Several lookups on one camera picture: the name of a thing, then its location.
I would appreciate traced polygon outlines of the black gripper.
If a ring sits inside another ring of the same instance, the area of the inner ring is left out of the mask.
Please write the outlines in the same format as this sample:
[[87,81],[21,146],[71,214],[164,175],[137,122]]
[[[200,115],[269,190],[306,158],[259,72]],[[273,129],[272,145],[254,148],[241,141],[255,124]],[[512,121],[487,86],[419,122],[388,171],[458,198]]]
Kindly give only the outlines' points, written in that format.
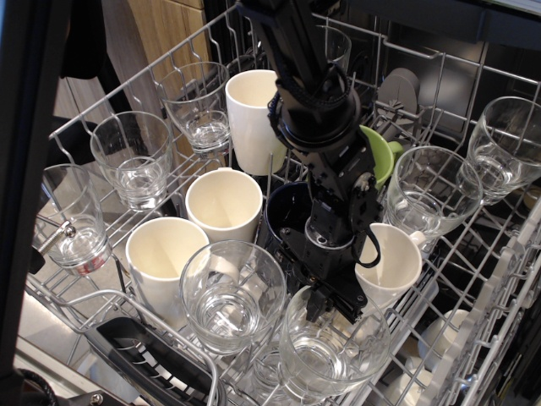
[[316,322],[333,309],[355,323],[367,304],[355,273],[355,263],[348,246],[329,249],[306,236],[303,253],[298,256],[290,279],[295,293],[308,289],[306,320]]

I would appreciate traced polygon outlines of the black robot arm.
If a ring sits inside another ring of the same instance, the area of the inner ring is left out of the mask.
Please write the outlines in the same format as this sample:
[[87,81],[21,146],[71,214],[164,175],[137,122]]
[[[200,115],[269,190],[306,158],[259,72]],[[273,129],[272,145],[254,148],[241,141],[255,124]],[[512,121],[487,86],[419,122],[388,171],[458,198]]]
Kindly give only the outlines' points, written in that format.
[[365,241],[374,240],[371,225],[381,213],[358,93],[327,59],[305,1],[241,1],[238,10],[251,21],[276,72],[270,125],[309,172],[309,218],[303,226],[279,229],[289,290],[311,288],[310,321],[331,309],[356,321],[368,299],[355,267]]

